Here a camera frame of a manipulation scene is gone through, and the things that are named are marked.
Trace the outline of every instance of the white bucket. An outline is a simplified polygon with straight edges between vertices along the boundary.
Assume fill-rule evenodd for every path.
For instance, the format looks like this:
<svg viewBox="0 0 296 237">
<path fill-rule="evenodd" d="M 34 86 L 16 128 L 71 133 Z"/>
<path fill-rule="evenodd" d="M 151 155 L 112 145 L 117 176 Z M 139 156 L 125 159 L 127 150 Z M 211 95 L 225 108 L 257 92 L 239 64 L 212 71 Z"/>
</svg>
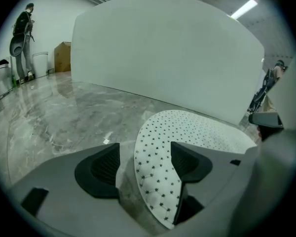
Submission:
<svg viewBox="0 0 296 237">
<path fill-rule="evenodd" d="M 33 54 L 35 78 L 44 77 L 48 70 L 48 52 Z"/>
</svg>

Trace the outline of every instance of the brown box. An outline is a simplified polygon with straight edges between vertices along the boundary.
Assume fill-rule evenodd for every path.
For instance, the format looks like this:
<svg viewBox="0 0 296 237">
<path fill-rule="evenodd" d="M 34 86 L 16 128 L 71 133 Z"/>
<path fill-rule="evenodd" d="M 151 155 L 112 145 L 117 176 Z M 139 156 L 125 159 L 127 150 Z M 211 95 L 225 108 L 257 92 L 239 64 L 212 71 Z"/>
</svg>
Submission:
<svg viewBox="0 0 296 237">
<path fill-rule="evenodd" d="M 70 71 L 71 42 L 62 42 L 54 50 L 55 72 Z"/>
</svg>

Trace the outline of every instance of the ceiling light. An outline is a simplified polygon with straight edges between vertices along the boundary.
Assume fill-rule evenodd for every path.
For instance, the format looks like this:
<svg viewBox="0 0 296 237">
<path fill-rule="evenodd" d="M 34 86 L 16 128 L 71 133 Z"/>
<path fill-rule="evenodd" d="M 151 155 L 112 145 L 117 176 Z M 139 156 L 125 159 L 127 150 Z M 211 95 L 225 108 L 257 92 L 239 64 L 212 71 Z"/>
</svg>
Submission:
<svg viewBox="0 0 296 237">
<path fill-rule="evenodd" d="M 245 14 L 247 11 L 251 10 L 257 4 L 258 3 L 255 0 L 249 0 L 240 9 L 238 9 L 234 14 L 232 14 L 230 17 L 232 17 L 233 19 L 237 19 L 237 18 L 241 17 L 243 14 Z"/>
</svg>

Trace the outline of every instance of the shoe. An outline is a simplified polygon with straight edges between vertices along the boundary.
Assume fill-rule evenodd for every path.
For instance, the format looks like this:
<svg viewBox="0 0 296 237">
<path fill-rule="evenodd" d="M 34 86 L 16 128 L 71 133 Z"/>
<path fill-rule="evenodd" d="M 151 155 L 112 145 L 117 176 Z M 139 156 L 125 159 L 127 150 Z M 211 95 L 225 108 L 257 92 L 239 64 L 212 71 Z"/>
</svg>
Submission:
<svg viewBox="0 0 296 237">
<path fill-rule="evenodd" d="M 28 76 L 29 76 L 29 81 L 34 79 L 33 74 L 31 72 L 28 72 Z"/>
</svg>

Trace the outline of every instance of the gray floor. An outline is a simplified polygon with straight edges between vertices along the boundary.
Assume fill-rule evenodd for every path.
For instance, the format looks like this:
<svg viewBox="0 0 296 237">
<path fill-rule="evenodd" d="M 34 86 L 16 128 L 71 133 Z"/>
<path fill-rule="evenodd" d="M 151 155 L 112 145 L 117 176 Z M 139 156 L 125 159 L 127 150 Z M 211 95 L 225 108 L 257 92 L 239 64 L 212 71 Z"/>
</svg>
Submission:
<svg viewBox="0 0 296 237">
<path fill-rule="evenodd" d="M 187 110 L 143 96 L 73 82 L 70 72 L 49 75 L 14 89 L 0 100 L 0 183 L 5 190 L 42 162 L 63 154 L 120 143 L 117 186 L 121 204 L 152 235 L 165 231 L 145 208 L 133 164 L 140 127 L 155 113 Z M 238 128 L 259 143 L 244 116 Z"/>
</svg>

